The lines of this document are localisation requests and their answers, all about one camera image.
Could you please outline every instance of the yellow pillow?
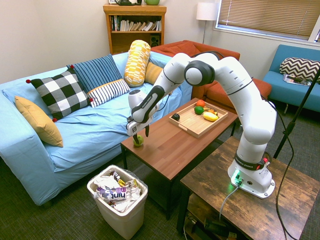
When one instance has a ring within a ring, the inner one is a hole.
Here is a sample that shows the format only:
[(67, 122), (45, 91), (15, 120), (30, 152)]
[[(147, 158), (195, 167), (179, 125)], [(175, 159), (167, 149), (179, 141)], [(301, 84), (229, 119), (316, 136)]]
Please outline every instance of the yellow pillow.
[(123, 78), (130, 87), (139, 87), (144, 84), (149, 58), (149, 44), (142, 40), (133, 41), (128, 52)]
[(149, 62), (145, 69), (145, 79), (144, 81), (150, 84), (155, 84), (157, 78), (162, 72), (163, 68), (159, 67), (152, 62)]
[(38, 134), (39, 138), (53, 146), (63, 147), (62, 136), (54, 122), (32, 101), (15, 96), (15, 106)]

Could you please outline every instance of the table leg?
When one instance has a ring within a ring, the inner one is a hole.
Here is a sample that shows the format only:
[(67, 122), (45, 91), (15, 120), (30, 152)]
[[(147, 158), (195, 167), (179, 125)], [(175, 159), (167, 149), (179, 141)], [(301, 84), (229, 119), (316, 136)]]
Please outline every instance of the table leg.
[(170, 185), (169, 185), (169, 189), (168, 189), (168, 192), (167, 192), (167, 196), (166, 196), (166, 213), (165, 213), (165, 216), (166, 216), (166, 219), (169, 220), (170, 219), (170, 216), (171, 216), (171, 198), (172, 198), (172, 185), (174, 184), (173, 181), (170, 181)]
[(230, 137), (234, 135), (234, 133), (235, 133), (235, 129), (236, 129), (236, 126), (237, 126), (237, 122), (236, 122), (236, 121), (234, 121), (234, 122), (233, 122), (232, 130), (231, 130), (231, 135), (230, 135)]
[(181, 186), (181, 198), (180, 198), (180, 207), (179, 207), (179, 215), (178, 215), (178, 221), (176, 224), (176, 229), (178, 230), (179, 234), (182, 234), (184, 231), (184, 225), (185, 225), (185, 218), (189, 203), (189, 197), (190, 197), (190, 191), (185, 186)]
[(123, 168), (127, 170), (128, 166), (127, 166), (126, 148), (122, 144), (120, 144), (120, 146), (121, 146), (121, 152), (122, 152)]

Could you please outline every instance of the magazine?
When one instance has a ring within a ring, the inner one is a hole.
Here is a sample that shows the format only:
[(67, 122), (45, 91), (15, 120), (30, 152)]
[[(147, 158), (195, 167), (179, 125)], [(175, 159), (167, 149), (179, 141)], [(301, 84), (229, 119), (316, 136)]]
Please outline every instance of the magazine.
[(304, 86), (310, 86), (311, 85), (310, 81), (305, 80), (305, 79), (299, 79), (299, 78), (296, 78), (295, 76), (289, 75), (289, 74), (284, 74), (283, 75), (283, 80), (286, 83), (289, 83), (289, 84), (298, 84), (298, 85), (304, 85)]

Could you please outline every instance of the lamp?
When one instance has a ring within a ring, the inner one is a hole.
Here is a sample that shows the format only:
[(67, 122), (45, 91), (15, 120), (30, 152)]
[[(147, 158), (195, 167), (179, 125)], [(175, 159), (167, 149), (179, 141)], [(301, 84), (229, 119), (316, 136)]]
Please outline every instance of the lamp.
[(215, 21), (218, 16), (218, 2), (199, 2), (196, 10), (196, 19), (205, 20), (202, 43), (205, 42), (207, 21)]

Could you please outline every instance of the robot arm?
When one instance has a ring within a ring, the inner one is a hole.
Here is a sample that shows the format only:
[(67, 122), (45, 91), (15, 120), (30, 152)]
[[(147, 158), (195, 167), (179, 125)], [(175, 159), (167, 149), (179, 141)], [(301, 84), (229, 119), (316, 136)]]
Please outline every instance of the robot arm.
[(137, 132), (146, 128), (159, 108), (157, 103), (186, 80), (192, 86), (202, 86), (216, 80), (231, 100), (243, 126), (243, 134), (234, 161), (228, 168), (231, 183), (259, 198), (268, 197), (275, 182), (262, 159), (267, 143), (274, 134), (276, 111), (261, 99), (260, 92), (245, 68), (233, 57), (221, 60), (212, 53), (194, 58), (184, 53), (176, 54), (164, 67), (148, 95), (132, 92), (129, 95), (131, 117), (127, 134), (136, 142)]

